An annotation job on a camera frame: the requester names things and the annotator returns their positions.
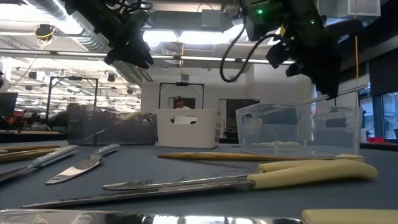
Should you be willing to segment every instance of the table surface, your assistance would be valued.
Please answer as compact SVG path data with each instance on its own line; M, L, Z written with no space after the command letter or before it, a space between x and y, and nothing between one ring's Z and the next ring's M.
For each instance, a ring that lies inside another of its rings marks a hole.
M43 144L66 145L67 142L31 143L31 145ZM0 146L11 145L16 144L0 144ZM99 167L90 172L62 184L44 185L47 180L88 157L97 148L80 146L79 151L70 157L0 183L0 210L61 198L110 193L102 189L105 184L255 169L261 163L158 159L156 155L160 153L198 152L198 149L122 146L119 152L108 155ZM239 151L239 148L223 146L211 150L211 152ZM378 169L379 178L376 181L350 180L270 190L218 190L79 205L67 209L235 217L300 217L303 210L313 208L398 209L398 152L362 149L361 155L368 157L366 162ZM29 162L0 164L0 173L26 166Z

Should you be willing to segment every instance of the white bin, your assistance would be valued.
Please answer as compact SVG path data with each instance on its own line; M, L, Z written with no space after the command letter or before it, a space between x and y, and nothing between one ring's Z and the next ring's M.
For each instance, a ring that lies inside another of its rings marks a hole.
M160 147L213 149L220 141L220 116L216 110L157 111Z

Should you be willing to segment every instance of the knife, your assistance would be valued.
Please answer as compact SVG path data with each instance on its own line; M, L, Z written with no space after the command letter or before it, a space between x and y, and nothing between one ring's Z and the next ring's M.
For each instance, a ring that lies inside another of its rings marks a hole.
M265 173L251 174L247 177L237 177L223 181L159 187L155 189L130 190L116 194L91 195L80 198L69 198L51 202L24 205L22 208L57 208L69 205L85 205L89 203L108 202L158 195L197 192L202 190L223 189L231 187L249 187L251 189L272 189L298 184L306 184L323 180L346 179L348 177L375 179L377 170L363 162L339 159L334 161L318 161L307 164L308 161L293 161L293 165L282 162L275 164L261 164L259 170Z
M59 159L69 156L70 154L77 151L77 148L78 148L78 146L65 146L65 147L62 147L62 148L56 150L55 152L48 153L45 156L35 159L31 164L29 164L26 167L22 167L19 169L15 169L15 170L12 170L9 172L2 173L2 174L0 174L0 182L10 179L12 177L15 177L19 174L25 173L28 170L31 170L33 168L40 168L40 167L47 166Z
M257 170L235 170L229 172L219 172L208 175L193 175L186 177L179 177L176 179L165 180L159 182L156 180L138 180L132 182L123 182L117 184L107 184L103 188L105 190L141 190L141 189L155 189L159 187L176 187L192 184L205 184L216 182L220 180L235 179L237 177L247 177L249 174L256 173Z
M69 179L72 179L84 172L91 170L92 168L98 166L102 163L105 158L105 154L110 152L116 152L120 148L118 144L110 144L105 147L97 149L89 158L83 159L78 164L71 166L64 170L62 173L56 175L55 177L48 180L45 184L57 184Z

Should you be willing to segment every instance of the workbench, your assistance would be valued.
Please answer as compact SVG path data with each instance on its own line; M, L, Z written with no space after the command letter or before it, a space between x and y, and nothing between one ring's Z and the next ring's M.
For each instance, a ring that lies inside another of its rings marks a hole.
M1 144L0 146L25 144ZM67 142L33 142L32 144L66 145ZM90 172L61 184L44 185L47 180L88 157L97 148L98 146L80 146L79 151L70 157L43 169L0 183L0 209L20 208L22 205L61 198L115 192L103 190L102 186L105 184L255 169L261 163L158 159L157 155L160 153L203 150L122 146L119 152L108 155L100 166ZM207 151L240 152L240 150L240 148L221 145ZM300 217L303 210L312 208L398 209L398 152L372 149L362 149L360 152L362 156L368 157L366 159L368 164L378 169L379 178L376 181L325 182L270 190L221 189L79 205L64 209L234 217ZM26 166L29 162L0 164L0 172Z

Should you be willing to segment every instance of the white storage container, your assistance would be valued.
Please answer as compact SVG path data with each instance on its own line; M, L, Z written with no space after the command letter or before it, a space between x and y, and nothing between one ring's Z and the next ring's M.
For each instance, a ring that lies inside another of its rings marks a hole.
M258 154L359 154L362 109L256 104L236 110L239 145Z
M220 141L220 116L216 110L157 111L160 147L213 149Z

